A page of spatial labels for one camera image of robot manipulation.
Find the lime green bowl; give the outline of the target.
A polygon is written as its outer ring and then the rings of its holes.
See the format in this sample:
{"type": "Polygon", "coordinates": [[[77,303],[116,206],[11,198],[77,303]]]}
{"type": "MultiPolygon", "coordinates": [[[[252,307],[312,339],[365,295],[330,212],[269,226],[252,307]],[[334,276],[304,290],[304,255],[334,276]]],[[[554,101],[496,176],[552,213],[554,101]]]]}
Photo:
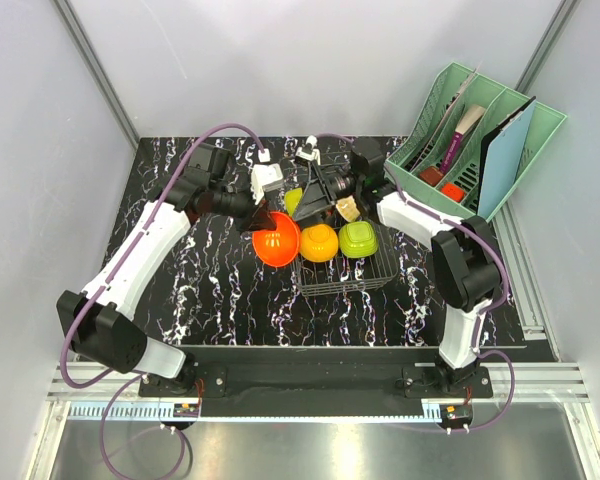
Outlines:
{"type": "Polygon", "coordinates": [[[303,193],[304,190],[302,188],[294,188],[288,190],[284,194],[284,206],[289,216],[293,216],[296,208],[298,207],[302,199],[303,193]]]}

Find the orange bowl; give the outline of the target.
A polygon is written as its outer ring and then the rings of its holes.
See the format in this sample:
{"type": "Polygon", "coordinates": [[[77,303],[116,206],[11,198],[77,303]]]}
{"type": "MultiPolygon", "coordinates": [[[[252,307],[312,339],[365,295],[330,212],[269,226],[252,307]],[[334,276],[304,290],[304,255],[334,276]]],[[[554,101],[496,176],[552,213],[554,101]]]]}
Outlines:
{"type": "Polygon", "coordinates": [[[274,268],[289,265],[299,254],[301,232],[292,218],[283,212],[272,212],[274,230],[261,230],[252,235],[256,256],[274,268]]]}

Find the white bowl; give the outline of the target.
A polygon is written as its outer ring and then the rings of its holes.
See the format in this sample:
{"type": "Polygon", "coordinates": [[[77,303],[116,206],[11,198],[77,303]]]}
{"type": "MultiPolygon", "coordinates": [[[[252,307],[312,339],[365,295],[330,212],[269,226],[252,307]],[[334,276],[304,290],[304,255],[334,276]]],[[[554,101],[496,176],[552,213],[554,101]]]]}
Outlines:
{"type": "Polygon", "coordinates": [[[339,246],[347,258],[360,259],[374,255],[379,242],[374,228],[367,221],[351,222],[338,231],[339,246]]]}

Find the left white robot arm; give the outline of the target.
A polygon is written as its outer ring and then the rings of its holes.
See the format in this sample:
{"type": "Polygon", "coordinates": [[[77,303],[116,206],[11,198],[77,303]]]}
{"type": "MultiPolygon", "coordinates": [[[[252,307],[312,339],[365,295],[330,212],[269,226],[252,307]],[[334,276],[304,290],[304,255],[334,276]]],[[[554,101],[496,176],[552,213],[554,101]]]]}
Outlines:
{"type": "Polygon", "coordinates": [[[60,371],[67,385],[82,386],[68,372],[67,356],[74,352],[104,366],[106,373],[157,378],[176,396],[194,388],[194,356],[149,337],[134,315],[149,281],[202,216],[232,218],[246,232],[275,229],[265,195],[281,184],[279,166],[260,147],[249,187],[236,190],[224,180],[230,156],[225,149],[195,141],[169,181],[149,197],[137,224],[103,269],[79,292],[61,294],[56,304],[65,336],[60,371]]]}

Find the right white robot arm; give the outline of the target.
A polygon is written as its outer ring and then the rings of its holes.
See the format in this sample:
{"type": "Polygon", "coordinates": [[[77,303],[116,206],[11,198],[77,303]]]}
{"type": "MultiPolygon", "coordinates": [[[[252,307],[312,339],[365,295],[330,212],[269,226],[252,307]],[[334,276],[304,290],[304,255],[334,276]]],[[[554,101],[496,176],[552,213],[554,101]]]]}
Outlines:
{"type": "Polygon", "coordinates": [[[487,221],[436,210],[407,194],[371,138],[350,143],[349,163],[320,163],[318,140],[308,137],[295,153],[308,176],[292,215],[301,229],[324,223],[338,201],[352,198],[364,220],[398,230],[432,254],[434,282],[446,304],[442,341],[432,380],[446,396],[466,389],[482,354],[479,335],[487,312],[507,298],[508,276],[487,221]]]}

